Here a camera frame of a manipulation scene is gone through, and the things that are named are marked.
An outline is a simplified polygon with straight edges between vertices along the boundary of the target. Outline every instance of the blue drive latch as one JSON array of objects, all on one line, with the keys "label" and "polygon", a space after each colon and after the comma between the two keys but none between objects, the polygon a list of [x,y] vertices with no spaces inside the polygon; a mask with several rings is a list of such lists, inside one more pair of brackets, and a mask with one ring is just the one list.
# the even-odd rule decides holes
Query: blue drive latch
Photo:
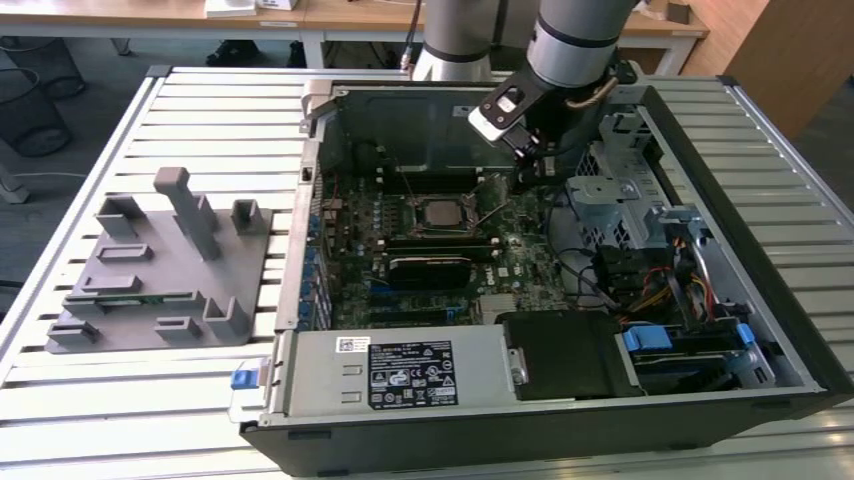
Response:
[{"label": "blue drive latch", "polygon": [[670,350],[673,342],[668,330],[661,325],[632,327],[624,333],[626,349],[630,352],[648,350]]}]

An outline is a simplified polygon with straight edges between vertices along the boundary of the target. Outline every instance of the gray floor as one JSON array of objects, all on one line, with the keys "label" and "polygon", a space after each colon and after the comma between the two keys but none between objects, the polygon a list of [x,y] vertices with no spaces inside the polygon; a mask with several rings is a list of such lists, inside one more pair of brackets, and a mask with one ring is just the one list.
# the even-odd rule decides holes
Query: gray floor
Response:
[{"label": "gray floor", "polygon": [[[134,55],[119,57],[106,39],[70,39],[69,45],[89,90],[59,102],[59,108],[75,135],[74,143],[59,153],[39,159],[21,158],[0,144],[0,161],[14,173],[87,173],[125,113],[149,65],[202,66],[219,42],[135,40]],[[289,42],[258,42],[265,58],[254,66],[286,65]],[[369,50],[346,46],[338,66],[368,67],[376,62]],[[0,68],[9,68],[0,56]],[[847,84],[811,127],[796,141],[828,183],[854,207],[854,86]],[[26,205],[0,201],[0,279],[26,280],[42,250],[81,187],[70,177],[29,177],[33,196]],[[13,291],[0,289],[0,312],[13,302]]]}]

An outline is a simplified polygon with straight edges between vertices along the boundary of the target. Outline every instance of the aluminum rail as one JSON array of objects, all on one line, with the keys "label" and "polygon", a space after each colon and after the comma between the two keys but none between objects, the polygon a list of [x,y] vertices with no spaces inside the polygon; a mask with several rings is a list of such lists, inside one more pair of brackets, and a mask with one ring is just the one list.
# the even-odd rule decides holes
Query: aluminum rail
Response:
[{"label": "aluminum rail", "polygon": [[[149,78],[0,327],[0,478],[287,479],[227,417],[229,377],[273,350],[305,136],[309,78],[401,79],[390,71],[175,68]],[[854,371],[851,212],[738,87],[652,77],[718,181],[849,371]],[[158,168],[185,166],[214,208],[255,198],[275,209],[253,342],[242,347],[51,355],[47,329],[93,252],[103,198],[154,192]],[[672,170],[678,189],[682,181]],[[361,478],[696,480],[854,478],[854,402],[766,424],[709,449],[466,467]]]}]

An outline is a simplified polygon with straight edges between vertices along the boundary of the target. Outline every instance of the warning label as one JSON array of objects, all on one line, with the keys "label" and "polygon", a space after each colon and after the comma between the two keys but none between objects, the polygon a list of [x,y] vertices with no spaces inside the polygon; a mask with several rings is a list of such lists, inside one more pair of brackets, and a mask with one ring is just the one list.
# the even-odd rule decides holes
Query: warning label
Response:
[{"label": "warning label", "polygon": [[374,410],[457,405],[452,342],[370,345],[369,392]]}]

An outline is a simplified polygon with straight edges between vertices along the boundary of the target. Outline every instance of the chip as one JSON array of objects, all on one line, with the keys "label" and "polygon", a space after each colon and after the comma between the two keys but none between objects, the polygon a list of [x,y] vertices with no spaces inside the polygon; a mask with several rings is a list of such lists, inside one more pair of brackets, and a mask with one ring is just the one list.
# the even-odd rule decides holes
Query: chip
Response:
[{"label": "chip", "polygon": [[425,204],[425,222],[433,228],[461,227],[464,210],[454,200],[437,200]]}]

